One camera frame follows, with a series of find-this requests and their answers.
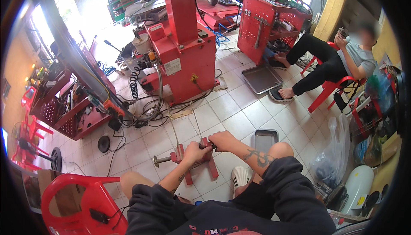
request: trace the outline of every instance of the round base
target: round base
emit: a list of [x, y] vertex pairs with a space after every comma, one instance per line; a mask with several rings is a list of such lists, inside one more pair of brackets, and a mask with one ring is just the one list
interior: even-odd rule
[[97, 142], [97, 147], [102, 153], [106, 153], [110, 149], [110, 138], [106, 135], [101, 136]]
[[55, 147], [51, 152], [50, 157], [53, 158], [53, 161], [51, 161], [51, 169], [61, 172], [62, 158], [60, 149], [58, 147]]

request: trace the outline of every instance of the hand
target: hand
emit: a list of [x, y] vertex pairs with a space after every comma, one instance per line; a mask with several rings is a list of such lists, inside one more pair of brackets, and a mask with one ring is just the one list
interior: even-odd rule
[[347, 41], [342, 38], [342, 36], [337, 33], [334, 39], [335, 44], [340, 48], [343, 49], [347, 45]]
[[198, 142], [192, 141], [190, 144], [187, 146], [187, 148], [184, 151], [184, 157], [183, 161], [188, 161], [189, 163], [194, 164], [198, 161], [200, 161], [205, 154], [208, 152], [212, 151], [212, 147], [206, 147], [204, 149], [200, 149], [198, 146]]
[[231, 152], [236, 144], [241, 143], [229, 131], [216, 132], [208, 136], [208, 140], [217, 146], [218, 151]]

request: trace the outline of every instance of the stainless steel tray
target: stainless steel tray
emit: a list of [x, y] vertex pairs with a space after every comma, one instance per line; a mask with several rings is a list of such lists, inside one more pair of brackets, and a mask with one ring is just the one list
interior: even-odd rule
[[257, 129], [254, 131], [254, 148], [268, 153], [270, 147], [278, 142], [278, 132], [272, 129]]
[[256, 94], [265, 93], [283, 84], [283, 80], [274, 68], [267, 64], [243, 70], [241, 74]]

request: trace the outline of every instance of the gray t-shirt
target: gray t-shirt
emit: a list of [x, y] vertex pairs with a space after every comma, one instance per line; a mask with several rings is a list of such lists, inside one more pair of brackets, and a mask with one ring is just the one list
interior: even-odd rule
[[[354, 42], [349, 36], [347, 36], [345, 40], [347, 40], [348, 42], [345, 48], [347, 49], [347, 52], [353, 59], [354, 63], [357, 65], [357, 67], [361, 65], [364, 68], [367, 78], [372, 76], [374, 69], [377, 66], [377, 62], [374, 60], [372, 52], [360, 48], [360, 45]], [[345, 61], [342, 50], [338, 50], [337, 53], [340, 56], [342, 63], [344, 64], [344, 68], [347, 71], [347, 74], [349, 76], [352, 76], [352, 73], [348, 69], [347, 62]]]

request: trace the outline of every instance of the box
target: box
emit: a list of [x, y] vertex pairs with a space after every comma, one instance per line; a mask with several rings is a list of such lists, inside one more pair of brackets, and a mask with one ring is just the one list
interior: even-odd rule
[[[38, 170], [37, 178], [39, 180], [40, 194], [46, 187], [59, 175], [63, 173], [54, 170]], [[49, 211], [57, 217], [69, 216], [81, 211], [81, 198], [83, 197], [85, 187], [77, 184], [69, 184], [59, 190], [49, 204]]]

